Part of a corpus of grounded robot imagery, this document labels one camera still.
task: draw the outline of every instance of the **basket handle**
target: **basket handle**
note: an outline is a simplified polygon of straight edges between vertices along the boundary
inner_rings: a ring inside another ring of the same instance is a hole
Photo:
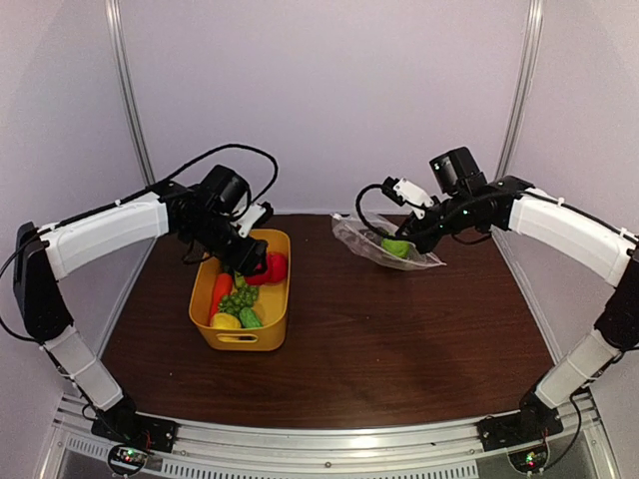
[[[218,334],[217,338],[221,342],[258,342],[258,337],[254,334],[246,334],[246,333],[224,333]]]

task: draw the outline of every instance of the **black cable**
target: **black cable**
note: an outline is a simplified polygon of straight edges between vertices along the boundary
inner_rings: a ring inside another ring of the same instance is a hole
[[[488,241],[492,238],[491,234],[488,235],[484,235],[483,237],[479,238],[479,239],[471,239],[471,240],[466,240],[466,239],[461,239],[458,235],[450,235],[455,241],[466,245],[466,246],[472,246],[474,244],[480,244],[481,242],[485,242]]]
[[[610,364],[617,364],[621,359],[623,359],[625,355],[626,355],[626,351],[621,351],[621,354],[619,354],[612,361],[610,361]]]
[[[89,408],[89,407],[91,407],[91,404],[85,404],[85,405],[82,407],[82,417],[84,417],[87,421],[91,421],[91,422],[93,422],[93,421],[95,421],[95,418],[93,418],[93,417],[87,417],[87,414],[86,414],[86,412],[87,412],[87,408]]]
[[[260,150],[259,148],[251,147],[249,145],[242,145],[242,144],[239,144],[239,143],[229,143],[229,144],[226,144],[226,145],[221,145],[219,147],[215,147],[212,150],[208,150],[207,152],[202,153],[201,155],[199,155],[199,156],[193,158],[192,160],[189,160],[188,162],[184,163],[181,167],[179,167],[178,169],[176,169],[175,171],[173,171],[172,173],[170,173],[166,177],[162,178],[161,180],[153,183],[152,185],[148,185],[147,187],[144,187],[141,190],[138,190],[138,191],[136,191],[134,193],[131,193],[127,197],[124,197],[121,200],[119,200],[118,202],[109,203],[107,205],[102,205],[102,206],[94,208],[92,210],[88,210],[87,212],[83,212],[83,213],[80,213],[78,215],[74,215],[72,217],[66,218],[66,219],[58,222],[55,225],[55,228],[64,227],[64,226],[69,225],[71,223],[78,222],[79,220],[83,220],[84,218],[88,218],[88,217],[90,217],[92,215],[96,215],[98,213],[102,213],[102,212],[105,212],[105,211],[110,210],[112,208],[115,208],[117,205],[123,205],[125,203],[128,203],[128,202],[131,202],[133,200],[136,200],[137,198],[141,197],[142,195],[145,195],[146,193],[152,192],[154,188],[159,187],[159,186],[161,186],[161,185],[163,185],[165,183],[170,182],[177,175],[179,175],[180,173],[184,172],[188,168],[192,167],[196,163],[199,163],[204,158],[209,157],[210,155],[214,155],[215,153],[221,152],[223,150],[228,150],[228,149],[246,150],[246,151],[249,151],[249,152],[253,152],[253,153],[256,153],[258,155],[261,155],[261,156],[267,158],[273,164],[273,176],[271,177],[271,179],[269,180],[267,185],[258,193],[258,195],[252,201],[251,201],[251,193],[249,192],[249,200],[247,201],[247,206],[245,207],[245,210],[238,217],[233,219],[233,221],[236,221],[239,218],[241,218],[249,210],[249,206],[251,204],[255,203],[262,195],[264,195],[273,186],[273,184],[278,179],[278,173],[280,171],[280,167],[278,165],[278,161],[275,159],[275,157],[273,155],[270,155],[269,153],[267,153],[267,152],[265,152],[263,150]]]
[[[557,465],[557,463],[559,461],[561,461],[566,454],[568,454],[568,452],[570,451],[570,449],[572,449],[572,446],[575,445],[575,442],[577,442],[577,439],[579,437],[579,433],[581,432],[581,423],[582,423],[582,418],[581,418],[581,411],[579,410],[579,406],[577,406],[577,403],[575,402],[575,395],[577,394],[577,392],[573,392],[570,395],[570,402],[572,403],[573,407],[575,408],[575,411],[577,413],[577,418],[578,418],[578,422],[577,422],[577,430],[575,431],[575,435],[572,436],[572,439],[570,441],[570,443],[568,444],[568,446],[563,450],[563,452],[561,454],[559,454],[559,456],[550,464],[543,466],[543,471],[547,471],[548,469],[551,469],[553,467],[555,467]]]
[[[267,183],[267,185],[253,199],[253,203],[256,202],[257,200],[260,199],[260,197],[263,194],[265,194],[268,190],[270,190],[271,187],[273,186],[273,184],[276,182],[276,180],[278,179],[278,173],[280,171],[280,167],[278,166],[278,161],[275,159],[275,157],[273,155],[270,155],[267,152],[265,152],[264,150],[260,150],[259,148],[251,147],[249,145],[242,145],[242,144],[239,144],[239,143],[229,143],[229,144],[226,144],[226,145],[221,145],[219,147],[215,147],[212,150],[208,150],[207,152],[204,152],[201,155],[193,158],[192,160],[184,163],[181,167],[176,169],[174,172],[170,173],[168,176],[164,177],[158,183],[168,182],[168,181],[172,180],[173,178],[175,178],[177,175],[179,175],[181,172],[187,170],[188,168],[192,167],[196,163],[199,163],[204,158],[209,157],[210,155],[214,155],[215,153],[221,152],[222,150],[228,150],[228,149],[246,150],[246,151],[249,151],[249,152],[253,152],[253,153],[256,153],[258,155],[261,155],[261,156],[267,158],[273,164],[273,176],[271,177],[271,180]]]
[[[357,211],[357,216],[359,217],[359,219],[361,220],[361,222],[369,229],[371,230],[373,233],[375,233],[376,235],[379,235],[382,238],[386,238],[387,240],[404,240],[404,241],[417,241],[417,240],[421,240],[424,237],[427,237],[429,235],[432,235],[433,233],[435,233],[437,231],[437,229],[443,225],[445,225],[446,223],[448,223],[453,217],[459,215],[463,210],[476,205],[478,203],[482,203],[485,202],[487,200],[496,200],[499,198],[512,198],[515,196],[514,193],[509,193],[509,192],[496,192],[496,193],[490,193],[488,195],[484,195],[482,197],[477,197],[477,198],[473,198],[471,200],[468,200],[467,202],[464,202],[460,205],[458,205],[457,207],[453,208],[452,210],[450,210],[450,212],[448,212],[446,214],[445,217],[443,217],[442,219],[440,219],[438,222],[436,222],[434,225],[432,225],[430,228],[427,228],[426,230],[424,230],[423,232],[419,232],[419,233],[415,233],[412,235],[402,235],[400,237],[397,237],[395,235],[389,235],[387,232],[385,232],[384,230],[379,229],[378,227],[376,227],[375,225],[373,225],[371,222],[369,222],[365,216],[363,215],[363,211],[361,210],[361,200],[363,199],[363,196],[368,193],[371,190],[381,190],[384,191],[384,189],[387,189],[388,187],[385,187],[384,185],[380,185],[380,184],[372,184],[372,185],[368,185],[367,187],[364,187],[358,194],[357,197],[355,198],[355,210]]]
[[[561,206],[562,208],[566,208],[567,210],[571,210],[574,213],[577,213],[585,218],[588,218],[589,220],[592,220],[594,222],[596,222],[599,225],[602,225],[603,227],[611,230],[613,233],[617,234],[617,235],[621,235],[621,230],[613,227],[612,225],[610,225],[609,223],[604,222],[603,220],[595,217],[594,215],[590,215],[587,212],[584,212],[583,210],[579,210],[576,207],[573,207],[572,205],[568,205],[566,203],[562,203],[561,205],[559,205],[559,202],[557,200],[555,200],[554,198],[548,198],[548,197],[544,197],[543,195],[538,195],[537,193],[534,192],[530,192],[529,190],[524,190],[522,191],[522,193],[524,193],[525,195],[528,195],[530,197],[533,198],[537,198],[538,200],[542,200],[543,202],[547,202],[547,203],[551,203],[553,205],[558,205]],[[622,235],[626,240],[629,240],[630,242],[632,242],[633,244],[637,245],[639,244],[639,240],[635,237],[632,237],[630,235]]]

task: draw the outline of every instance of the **camera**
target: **camera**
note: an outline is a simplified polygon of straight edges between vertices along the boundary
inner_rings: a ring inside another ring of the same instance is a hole
[[[442,192],[451,197],[472,197],[486,185],[486,177],[466,147],[430,160],[430,167]]]
[[[192,189],[207,212],[225,215],[230,215],[250,191],[244,178],[222,165],[215,165],[202,182]]]

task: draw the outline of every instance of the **cucumber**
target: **cucumber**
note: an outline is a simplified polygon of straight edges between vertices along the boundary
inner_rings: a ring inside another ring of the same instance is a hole
[[[249,307],[245,307],[240,311],[240,322],[245,328],[262,327],[262,322],[258,315]]]

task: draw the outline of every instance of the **plastic bag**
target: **plastic bag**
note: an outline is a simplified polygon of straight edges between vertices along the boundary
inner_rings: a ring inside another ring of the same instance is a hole
[[[358,256],[367,257],[377,264],[395,269],[403,269],[404,271],[428,269],[430,267],[446,265],[445,262],[441,261],[441,259],[432,252],[420,254],[412,243],[409,245],[408,256],[406,258],[391,254],[381,247],[381,237],[370,231],[359,220],[357,215],[343,217],[340,214],[334,213],[331,217],[333,235]],[[394,225],[379,215],[366,214],[366,218],[374,226],[386,230],[390,234],[397,231],[397,225]]]

